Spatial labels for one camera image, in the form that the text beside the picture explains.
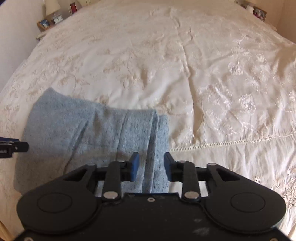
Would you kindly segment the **red box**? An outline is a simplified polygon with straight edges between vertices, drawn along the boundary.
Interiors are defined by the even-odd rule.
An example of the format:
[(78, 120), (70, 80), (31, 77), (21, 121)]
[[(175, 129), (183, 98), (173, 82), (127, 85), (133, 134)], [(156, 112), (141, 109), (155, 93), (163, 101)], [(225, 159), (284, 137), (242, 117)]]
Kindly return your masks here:
[(77, 12), (77, 6), (76, 6), (75, 2), (70, 3), (69, 11), (70, 11), (71, 15)]

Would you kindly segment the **small white alarm clock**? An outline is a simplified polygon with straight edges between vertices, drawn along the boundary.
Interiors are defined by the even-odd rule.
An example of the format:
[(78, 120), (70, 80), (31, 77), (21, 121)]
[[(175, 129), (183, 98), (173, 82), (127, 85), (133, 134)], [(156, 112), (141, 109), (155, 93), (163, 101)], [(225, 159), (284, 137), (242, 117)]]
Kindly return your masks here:
[(63, 21), (63, 17), (62, 17), (62, 15), (59, 15), (59, 16), (55, 16), (55, 17), (53, 17), (52, 18), (52, 22), (53, 22), (53, 24), (58, 24), (58, 23), (60, 23), (60, 22), (62, 22)]

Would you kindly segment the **grey speckled pants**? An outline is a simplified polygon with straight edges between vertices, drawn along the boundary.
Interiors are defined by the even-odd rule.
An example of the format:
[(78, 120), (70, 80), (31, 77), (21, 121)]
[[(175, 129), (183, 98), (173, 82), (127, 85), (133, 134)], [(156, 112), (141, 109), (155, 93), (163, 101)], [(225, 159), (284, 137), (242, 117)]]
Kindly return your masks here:
[(14, 188), (21, 194), (86, 164), (106, 167), (139, 153), (128, 193), (166, 193), (164, 154), (169, 148), (168, 119), (153, 109), (117, 109), (47, 89), (33, 105), (23, 132), (29, 144), (18, 155)]

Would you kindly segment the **right picture frame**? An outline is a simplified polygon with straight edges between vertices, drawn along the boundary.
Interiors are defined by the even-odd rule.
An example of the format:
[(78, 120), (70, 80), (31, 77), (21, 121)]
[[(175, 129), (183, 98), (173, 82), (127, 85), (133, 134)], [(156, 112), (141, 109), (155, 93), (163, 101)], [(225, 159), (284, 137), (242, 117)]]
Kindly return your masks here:
[(257, 18), (259, 18), (260, 20), (262, 21), (265, 21), (266, 20), (266, 15), (267, 15), (267, 12), (258, 8), (258, 7), (253, 7), (253, 15), (255, 15)]

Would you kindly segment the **white table lamp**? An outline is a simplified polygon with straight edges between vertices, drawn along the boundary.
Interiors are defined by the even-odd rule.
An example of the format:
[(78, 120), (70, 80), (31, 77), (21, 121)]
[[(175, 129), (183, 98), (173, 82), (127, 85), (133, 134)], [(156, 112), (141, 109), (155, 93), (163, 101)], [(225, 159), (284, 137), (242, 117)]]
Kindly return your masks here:
[(51, 16), (61, 9), (58, 0), (45, 0), (46, 16)]

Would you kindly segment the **right nightstand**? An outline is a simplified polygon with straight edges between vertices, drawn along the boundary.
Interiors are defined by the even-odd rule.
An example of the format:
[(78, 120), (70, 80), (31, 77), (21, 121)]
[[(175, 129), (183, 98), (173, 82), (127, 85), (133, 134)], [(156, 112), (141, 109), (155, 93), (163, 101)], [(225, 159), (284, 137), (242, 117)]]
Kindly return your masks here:
[(244, 9), (246, 9), (247, 5), (251, 5), (253, 7), (255, 6), (266, 11), (267, 12), (266, 20), (265, 21), (261, 20), (261, 22), (267, 24), (274, 31), (276, 32), (278, 31), (277, 25), (278, 25), (278, 22), (280, 21), (280, 15), (281, 15), (281, 10), (282, 10), (284, 1), (233, 1), (233, 2), (240, 5)]

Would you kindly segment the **white left nightstand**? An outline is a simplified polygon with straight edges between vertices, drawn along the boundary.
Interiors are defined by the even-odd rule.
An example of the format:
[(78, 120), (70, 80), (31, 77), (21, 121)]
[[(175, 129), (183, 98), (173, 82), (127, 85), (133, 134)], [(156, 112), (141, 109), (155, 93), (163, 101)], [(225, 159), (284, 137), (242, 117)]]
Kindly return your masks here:
[(41, 39), (43, 39), (43, 37), (46, 36), (46, 34), (48, 34), (48, 32), (50, 32), (50, 30), (46, 30), (44, 32), (41, 32), (37, 37), (36, 40), (41, 41)]

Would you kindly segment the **wooden picture frame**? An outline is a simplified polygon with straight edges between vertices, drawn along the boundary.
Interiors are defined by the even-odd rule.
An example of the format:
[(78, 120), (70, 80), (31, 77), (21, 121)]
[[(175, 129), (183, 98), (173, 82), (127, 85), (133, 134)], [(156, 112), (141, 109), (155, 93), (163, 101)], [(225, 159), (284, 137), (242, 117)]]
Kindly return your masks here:
[(37, 22), (37, 26), (42, 31), (46, 31), (49, 28), (53, 27), (53, 23), (51, 21), (47, 20), (47, 19), (43, 19), (43, 20)]

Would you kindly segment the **cream embroidered bedspread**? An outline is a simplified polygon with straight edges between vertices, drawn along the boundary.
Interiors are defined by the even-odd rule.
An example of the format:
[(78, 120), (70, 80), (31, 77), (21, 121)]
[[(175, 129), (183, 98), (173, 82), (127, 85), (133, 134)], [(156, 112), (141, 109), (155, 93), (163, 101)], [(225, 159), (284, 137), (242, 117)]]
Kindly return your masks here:
[(1, 92), (20, 138), (48, 89), (169, 119), (171, 154), (278, 192), (295, 239), (295, 44), (229, 1), (99, 1), (49, 30)]

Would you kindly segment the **white cup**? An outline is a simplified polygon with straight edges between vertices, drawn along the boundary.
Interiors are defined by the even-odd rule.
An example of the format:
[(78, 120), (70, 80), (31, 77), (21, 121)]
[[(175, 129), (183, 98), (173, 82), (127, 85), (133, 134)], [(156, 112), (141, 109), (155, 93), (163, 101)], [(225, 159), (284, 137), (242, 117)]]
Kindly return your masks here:
[(249, 13), (253, 14), (253, 12), (254, 12), (254, 7), (251, 6), (251, 5), (247, 5), (247, 6), (246, 6), (246, 10), (247, 10)]

